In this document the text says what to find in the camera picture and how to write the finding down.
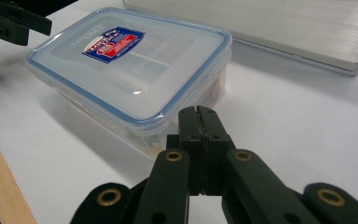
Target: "wooden edge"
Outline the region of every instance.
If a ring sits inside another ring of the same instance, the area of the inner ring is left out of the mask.
[[[6,223],[36,223],[23,198],[16,180],[0,151],[0,221]]]

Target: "plastic food container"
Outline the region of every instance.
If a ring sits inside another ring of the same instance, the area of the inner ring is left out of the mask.
[[[35,75],[149,156],[177,133],[177,113],[224,89],[230,33],[102,8],[35,48]]]

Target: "table surface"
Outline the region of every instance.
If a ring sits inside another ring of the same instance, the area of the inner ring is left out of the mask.
[[[84,1],[49,16],[56,34],[101,7]],[[0,149],[37,223],[69,223],[91,190],[129,188],[153,160],[76,113],[34,77],[28,47],[0,40]],[[226,91],[213,109],[238,148],[257,153],[291,189],[326,182],[358,199],[358,76],[348,77],[239,43],[232,46]],[[226,223],[219,197],[192,197],[189,223]]]

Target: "container lid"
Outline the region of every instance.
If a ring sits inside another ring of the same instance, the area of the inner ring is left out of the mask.
[[[27,61],[136,124],[170,110],[230,41],[225,31],[107,7],[34,49]]]

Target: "blue label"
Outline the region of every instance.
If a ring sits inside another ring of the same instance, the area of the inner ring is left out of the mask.
[[[145,33],[123,27],[104,32],[92,40],[83,54],[104,63],[110,63],[135,48]]]

